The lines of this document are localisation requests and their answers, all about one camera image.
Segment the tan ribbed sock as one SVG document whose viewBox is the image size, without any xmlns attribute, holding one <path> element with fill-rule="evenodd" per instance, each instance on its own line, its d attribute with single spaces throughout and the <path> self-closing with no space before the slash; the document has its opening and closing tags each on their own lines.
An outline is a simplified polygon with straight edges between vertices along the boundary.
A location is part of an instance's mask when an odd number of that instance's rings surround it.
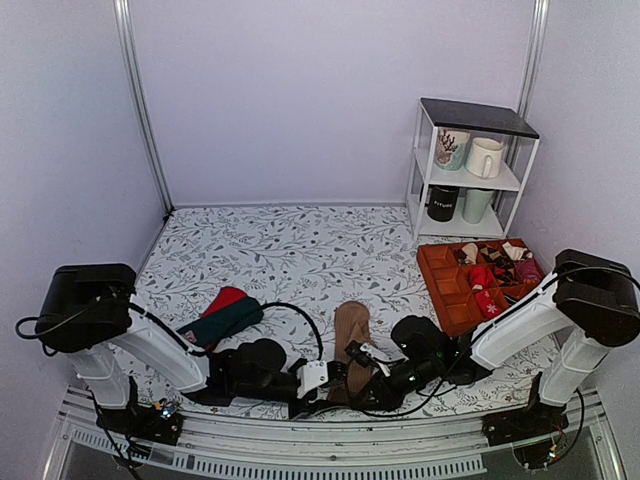
<svg viewBox="0 0 640 480">
<path fill-rule="evenodd" d="M 341 367 L 346 367 L 351 357 L 347 354 L 346 348 L 355 341 L 360 344 L 369 343 L 374 345 L 370 332 L 370 313 L 366 305 L 357 301 L 347 301 L 335 310 L 334 330 L 335 330 L 335 355 L 334 360 Z M 362 399 L 359 397 L 360 391 L 367 385 L 375 373 L 372 366 L 363 367 L 356 361 L 350 365 L 347 375 L 349 392 L 356 409 L 362 408 Z"/>
</svg>

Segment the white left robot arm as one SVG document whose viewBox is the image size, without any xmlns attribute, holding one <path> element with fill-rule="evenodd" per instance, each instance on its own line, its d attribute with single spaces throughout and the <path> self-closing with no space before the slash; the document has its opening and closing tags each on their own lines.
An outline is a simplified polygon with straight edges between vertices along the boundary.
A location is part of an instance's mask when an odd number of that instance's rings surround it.
<svg viewBox="0 0 640 480">
<path fill-rule="evenodd" d="M 99 405 L 128 434 L 141 433 L 149 415 L 133 400 L 137 388 L 116 365 L 112 346 L 160 373 L 196 404 L 226 407 L 237 397 L 282 402 L 291 418 L 326 408 L 318 390 L 346 377 L 339 361 L 300 359 L 289 365 L 281 345 L 266 338 L 220 350 L 221 341 L 263 319 L 265 306 L 240 289 L 222 288 L 201 317 L 173 330 L 139 304 L 135 279 L 121 263 L 62 266 L 34 328 L 43 346 L 72 359 Z"/>
</svg>

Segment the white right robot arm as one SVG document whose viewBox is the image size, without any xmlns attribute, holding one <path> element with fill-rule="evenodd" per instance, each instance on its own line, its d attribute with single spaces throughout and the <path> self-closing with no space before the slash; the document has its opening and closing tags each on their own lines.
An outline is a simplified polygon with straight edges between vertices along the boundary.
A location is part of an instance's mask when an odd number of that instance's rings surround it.
<svg viewBox="0 0 640 480">
<path fill-rule="evenodd" d="M 348 404 L 379 418 L 397 416 L 411 392 L 433 380 L 466 385 L 490 376 L 507 359 L 559 330 L 571 333 L 559 356 L 533 381 L 517 427 L 537 436 L 562 412 L 582 381 L 617 347 L 639 335 L 639 283 L 620 263 L 566 249 L 523 299 L 477 329 L 449 337 L 432 320 L 400 320 L 391 338 L 404 358 L 381 364 Z"/>
</svg>

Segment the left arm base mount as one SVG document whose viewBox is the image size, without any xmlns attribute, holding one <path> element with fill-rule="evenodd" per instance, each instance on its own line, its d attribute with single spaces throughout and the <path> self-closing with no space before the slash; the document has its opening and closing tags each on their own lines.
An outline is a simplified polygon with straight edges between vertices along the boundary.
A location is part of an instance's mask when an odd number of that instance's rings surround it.
<svg viewBox="0 0 640 480">
<path fill-rule="evenodd" d="M 177 412 L 165 415 L 165 406 L 141 405 L 137 385 L 129 387 L 129 399 L 123 408 L 105 408 L 97 403 L 96 424 L 110 432 L 125 436 L 127 440 L 146 440 L 176 446 L 182 431 L 184 417 Z"/>
</svg>

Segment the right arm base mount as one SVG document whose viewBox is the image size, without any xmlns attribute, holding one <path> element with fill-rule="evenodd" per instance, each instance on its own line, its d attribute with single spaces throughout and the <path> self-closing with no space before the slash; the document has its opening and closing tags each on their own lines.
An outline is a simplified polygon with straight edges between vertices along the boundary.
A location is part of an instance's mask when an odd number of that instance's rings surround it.
<svg viewBox="0 0 640 480">
<path fill-rule="evenodd" d="M 557 432 L 568 426 L 565 409 L 544 404 L 532 390 L 524 407 L 483 416 L 482 433 L 490 446 L 496 446 Z"/>
</svg>

